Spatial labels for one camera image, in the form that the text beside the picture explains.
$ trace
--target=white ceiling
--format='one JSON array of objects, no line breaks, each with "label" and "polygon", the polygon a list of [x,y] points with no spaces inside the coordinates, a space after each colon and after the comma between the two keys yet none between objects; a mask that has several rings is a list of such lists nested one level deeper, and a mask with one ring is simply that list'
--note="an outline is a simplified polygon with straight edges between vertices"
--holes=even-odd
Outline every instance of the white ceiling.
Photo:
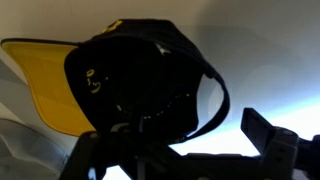
[{"label": "white ceiling", "polygon": [[[232,109],[226,122],[215,132],[238,127],[244,107],[256,108],[268,119],[275,119],[276,124],[280,122],[278,117],[315,106],[320,100],[318,0],[140,0],[134,3],[131,0],[2,0],[0,7],[0,39],[24,37],[78,42],[89,39],[119,18],[173,21],[222,74],[229,88]],[[1,74],[1,83],[7,85],[8,91],[27,96],[28,89],[23,85],[26,81],[19,68],[2,51],[0,59],[20,79],[19,82],[9,78],[13,74]],[[218,91],[209,82],[203,79],[198,95],[202,121],[214,114],[219,104],[219,95],[213,93]],[[0,109],[0,115],[29,121],[67,146],[64,136],[39,125],[41,121],[34,108],[21,110],[19,101],[8,100],[14,99],[15,93],[0,94],[0,102],[15,115],[8,115],[6,108]],[[313,126],[302,126],[303,117],[314,124],[320,117],[313,111],[301,112],[304,112],[299,115],[301,119],[295,120],[300,126],[292,128],[303,132]],[[215,132],[206,137],[214,138]],[[208,144],[202,146],[203,151],[210,149]]]}]

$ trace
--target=black plastic part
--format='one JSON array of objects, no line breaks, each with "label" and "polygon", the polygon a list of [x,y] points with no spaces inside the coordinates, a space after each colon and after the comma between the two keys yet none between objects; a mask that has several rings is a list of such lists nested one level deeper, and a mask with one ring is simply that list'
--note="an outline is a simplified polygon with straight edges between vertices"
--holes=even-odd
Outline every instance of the black plastic part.
[{"label": "black plastic part", "polygon": [[188,154],[180,156],[165,143],[152,142],[138,133],[84,133],[78,140],[60,179],[101,180],[105,168],[120,165],[131,179],[186,180],[289,180],[293,169],[320,179],[319,135],[299,139],[293,131],[273,127],[254,109],[246,108],[241,129],[261,152],[239,154]]}]

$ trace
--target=yellow brim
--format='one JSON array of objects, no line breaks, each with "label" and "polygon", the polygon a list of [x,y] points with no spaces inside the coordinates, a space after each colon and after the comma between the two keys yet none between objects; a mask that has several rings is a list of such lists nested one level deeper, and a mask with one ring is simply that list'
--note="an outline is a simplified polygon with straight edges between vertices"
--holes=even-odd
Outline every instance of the yellow brim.
[{"label": "yellow brim", "polygon": [[76,45],[6,40],[2,48],[24,72],[37,111],[49,127],[74,136],[94,130],[73,97],[64,71],[65,58]]}]

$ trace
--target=black strap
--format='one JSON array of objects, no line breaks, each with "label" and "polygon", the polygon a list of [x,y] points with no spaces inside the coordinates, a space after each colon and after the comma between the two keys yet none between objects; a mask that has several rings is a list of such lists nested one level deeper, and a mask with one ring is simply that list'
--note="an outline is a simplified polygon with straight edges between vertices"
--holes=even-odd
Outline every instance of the black strap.
[{"label": "black strap", "polygon": [[222,104],[220,106],[220,109],[218,110],[218,112],[216,113],[216,115],[209,121],[207,122],[206,125],[204,125],[203,127],[201,127],[197,132],[195,132],[194,134],[192,134],[191,136],[188,136],[184,139],[181,139],[180,142],[185,142],[188,141],[190,139],[199,137],[201,135],[204,135],[212,130],[214,130],[215,128],[217,128],[223,121],[224,119],[227,117],[229,109],[230,109],[230,97],[229,97],[229,93],[227,90],[227,87],[222,79],[222,77],[217,73],[215,80],[220,83],[222,91],[224,93],[223,96],[223,101]]}]

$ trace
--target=black mount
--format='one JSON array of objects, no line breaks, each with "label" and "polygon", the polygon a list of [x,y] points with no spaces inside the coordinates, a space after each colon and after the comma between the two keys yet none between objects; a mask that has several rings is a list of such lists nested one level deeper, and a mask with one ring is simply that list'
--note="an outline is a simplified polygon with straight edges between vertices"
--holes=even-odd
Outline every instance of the black mount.
[{"label": "black mount", "polygon": [[252,108],[245,108],[241,130],[260,155],[187,154],[161,142],[147,142],[136,133],[82,134],[60,180],[102,180],[106,168],[119,165],[138,180],[290,180],[294,169],[320,180],[320,135],[312,141],[272,126]]}]

